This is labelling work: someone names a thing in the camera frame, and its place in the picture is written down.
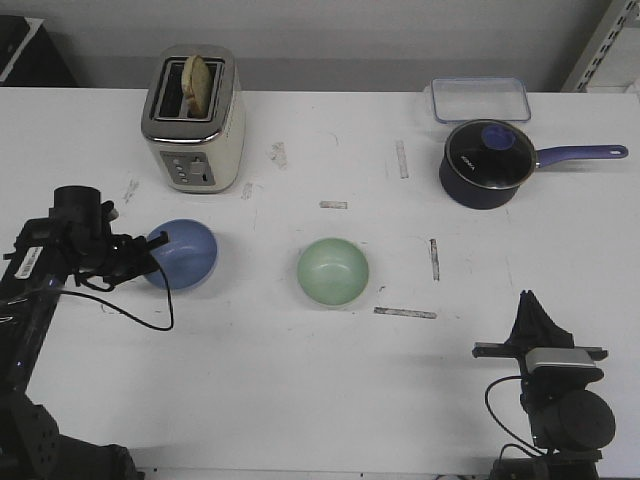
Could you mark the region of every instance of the toaster button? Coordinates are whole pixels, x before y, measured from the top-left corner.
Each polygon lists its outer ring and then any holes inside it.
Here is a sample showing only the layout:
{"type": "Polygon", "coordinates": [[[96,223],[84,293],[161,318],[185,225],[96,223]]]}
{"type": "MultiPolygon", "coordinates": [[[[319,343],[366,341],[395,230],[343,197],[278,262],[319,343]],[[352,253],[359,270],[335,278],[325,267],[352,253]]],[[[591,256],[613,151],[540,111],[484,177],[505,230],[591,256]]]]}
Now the toaster button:
{"type": "Polygon", "coordinates": [[[205,173],[205,170],[206,164],[204,162],[195,161],[189,164],[189,173],[191,175],[202,175],[205,173]]]}

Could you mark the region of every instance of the table surface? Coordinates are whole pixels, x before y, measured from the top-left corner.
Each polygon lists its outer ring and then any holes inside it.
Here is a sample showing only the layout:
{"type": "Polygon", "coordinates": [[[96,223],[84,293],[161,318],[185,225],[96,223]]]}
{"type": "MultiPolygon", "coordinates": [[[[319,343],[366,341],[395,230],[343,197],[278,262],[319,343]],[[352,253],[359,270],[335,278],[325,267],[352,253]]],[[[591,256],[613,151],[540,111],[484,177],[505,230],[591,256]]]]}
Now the table surface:
{"type": "MultiPolygon", "coordinates": [[[[61,299],[28,394],[62,433],[125,445],[141,467],[487,472],[510,439],[483,392],[517,366],[471,349],[504,341],[531,289],[577,344],[610,351],[589,387],[617,417],[598,469],[640,472],[636,96],[530,94],[522,129],[536,148],[619,143],[630,155],[541,169],[507,205],[476,211],[439,184],[448,129],[422,93],[243,92],[239,176],[216,195],[164,183],[140,133],[145,95],[0,89],[3,251],[68,184],[115,201],[116,233],[186,217],[220,242],[213,275],[176,293],[170,333],[61,299]],[[314,304],[295,280],[301,251],[328,236],[360,246],[371,269],[363,295],[339,309],[314,304]]],[[[162,291],[142,278],[108,300],[167,321],[162,291]]],[[[496,412],[529,438],[517,382],[497,388],[496,412]]]]}

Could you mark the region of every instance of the purple handle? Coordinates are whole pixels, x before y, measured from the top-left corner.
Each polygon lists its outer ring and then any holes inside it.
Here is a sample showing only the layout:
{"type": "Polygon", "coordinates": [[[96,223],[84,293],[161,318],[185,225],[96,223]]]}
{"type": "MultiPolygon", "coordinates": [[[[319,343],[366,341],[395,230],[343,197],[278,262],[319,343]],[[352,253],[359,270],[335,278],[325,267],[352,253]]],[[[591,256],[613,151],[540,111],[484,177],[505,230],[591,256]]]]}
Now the purple handle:
{"type": "Polygon", "coordinates": [[[564,160],[584,158],[624,158],[629,150],[624,145],[580,145],[538,150],[538,167],[547,167],[564,160]]]}

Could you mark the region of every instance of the toaster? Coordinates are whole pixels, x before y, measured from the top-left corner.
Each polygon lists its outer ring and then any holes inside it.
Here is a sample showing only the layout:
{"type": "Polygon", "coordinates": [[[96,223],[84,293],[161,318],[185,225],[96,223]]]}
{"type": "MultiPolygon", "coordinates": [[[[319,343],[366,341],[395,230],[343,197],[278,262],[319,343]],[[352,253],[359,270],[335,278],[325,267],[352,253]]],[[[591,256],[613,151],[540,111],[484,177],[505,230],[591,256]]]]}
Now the toaster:
{"type": "Polygon", "coordinates": [[[141,129],[173,188],[216,193],[229,187],[238,174],[245,129],[231,52],[211,45],[176,45],[165,50],[147,93],[141,129]],[[198,117],[189,110],[181,83],[185,64],[196,55],[206,64],[211,90],[198,117]]]}

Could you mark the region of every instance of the plastic food container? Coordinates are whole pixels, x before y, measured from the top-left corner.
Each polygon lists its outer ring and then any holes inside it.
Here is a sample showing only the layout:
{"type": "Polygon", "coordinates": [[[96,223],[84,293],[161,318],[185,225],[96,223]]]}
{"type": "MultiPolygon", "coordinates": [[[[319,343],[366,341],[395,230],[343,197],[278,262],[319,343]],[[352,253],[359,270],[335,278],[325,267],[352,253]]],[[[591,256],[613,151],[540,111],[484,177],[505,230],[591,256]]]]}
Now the plastic food container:
{"type": "Polygon", "coordinates": [[[524,83],[517,78],[435,78],[427,90],[433,114],[440,123],[476,119],[526,122],[531,119],[524,83]]]}

